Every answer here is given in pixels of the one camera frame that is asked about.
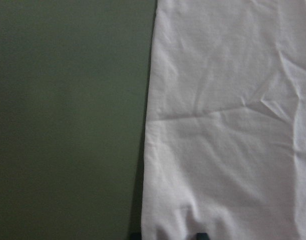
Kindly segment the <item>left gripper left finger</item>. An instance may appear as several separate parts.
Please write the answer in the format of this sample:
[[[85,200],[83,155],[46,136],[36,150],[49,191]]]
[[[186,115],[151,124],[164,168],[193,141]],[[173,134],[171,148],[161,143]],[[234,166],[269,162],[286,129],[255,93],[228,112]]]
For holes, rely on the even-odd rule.
[[[140,232],[133,232],[130,234],[129,240],[142,240],[142,234]]]

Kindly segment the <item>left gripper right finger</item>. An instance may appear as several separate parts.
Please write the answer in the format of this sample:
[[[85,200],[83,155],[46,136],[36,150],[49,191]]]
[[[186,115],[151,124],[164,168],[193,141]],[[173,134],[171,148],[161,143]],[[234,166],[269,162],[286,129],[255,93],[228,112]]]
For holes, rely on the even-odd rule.
[[[208,234],[206,232],[198,232],[195,235],[195,240],[208,240]]]

